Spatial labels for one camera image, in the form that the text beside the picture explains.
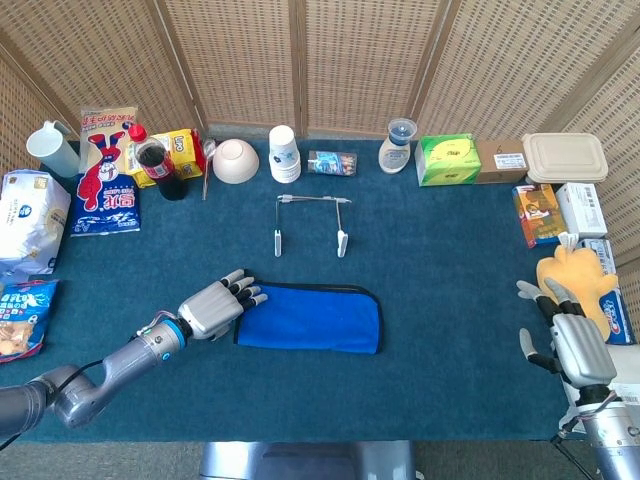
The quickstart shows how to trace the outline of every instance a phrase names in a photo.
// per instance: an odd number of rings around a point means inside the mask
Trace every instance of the gray floor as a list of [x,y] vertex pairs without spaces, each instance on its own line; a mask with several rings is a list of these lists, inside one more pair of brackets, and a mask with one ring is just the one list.
[[[585,444],[567,445],[595,471]],[[18,443],[0,453],[0,478],[197,479],[201,452],[200,443]],[[418,442],[416,467],[427,480],[584,478],[546,442]]]

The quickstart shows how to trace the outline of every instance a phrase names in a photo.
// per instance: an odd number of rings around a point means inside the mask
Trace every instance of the chip bag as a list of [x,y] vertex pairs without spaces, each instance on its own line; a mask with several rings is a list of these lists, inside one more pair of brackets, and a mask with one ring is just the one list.
[[140,230],[137,187],[127,175],[124,151],[136,107],[82,111],[80,173],[71,236]]
[[35,355],[49,322],[57,280],[8,285],[0,294],[0,363]]

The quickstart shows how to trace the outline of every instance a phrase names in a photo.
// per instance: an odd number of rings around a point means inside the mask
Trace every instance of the yellow box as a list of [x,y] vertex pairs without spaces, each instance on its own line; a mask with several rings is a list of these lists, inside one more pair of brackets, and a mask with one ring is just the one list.
[[[164,148],[171,153],[171,160],[176,167],[178,177],[185,179],[202,175],[204,155],[202,154],[202,146],[196,131],[185,128],[151,136],[160,140]],[[135,159],[133,142],[130,142],[127,146],[124,156],[126,173],[133,177],[138,187],[145,188],[156,184]]]

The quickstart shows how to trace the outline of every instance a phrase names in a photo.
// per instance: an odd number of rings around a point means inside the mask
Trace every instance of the plastic lid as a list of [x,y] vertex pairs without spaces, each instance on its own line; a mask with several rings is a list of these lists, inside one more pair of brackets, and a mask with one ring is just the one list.
[[602,144],[590,133],[534,133],[522,144],[537,183],[601,182],[609,172]]
[[389,122],[389,139],[396,145],[406,145],[418,131],[418,126],[408,118],[394,118]]
[[144,127],[138,123],[131,125],[129,127],[129,138],[134,142],[142,142],[145,138],[147,138],[147,131]]

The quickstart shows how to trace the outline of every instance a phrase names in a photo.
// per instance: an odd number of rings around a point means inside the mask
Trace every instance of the snack bag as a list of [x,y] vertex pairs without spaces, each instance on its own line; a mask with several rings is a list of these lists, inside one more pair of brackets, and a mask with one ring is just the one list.
[[138,192],[124,151],[136,107],[82,111],[80,173],[71,236],[140,230]]
[[35,281],[5,287],[0,294],[0,363],[40,351],[57,284]]
[[15,170],[5,175],[0,275],[53,272],[70,203],[71,196],[46,172]]

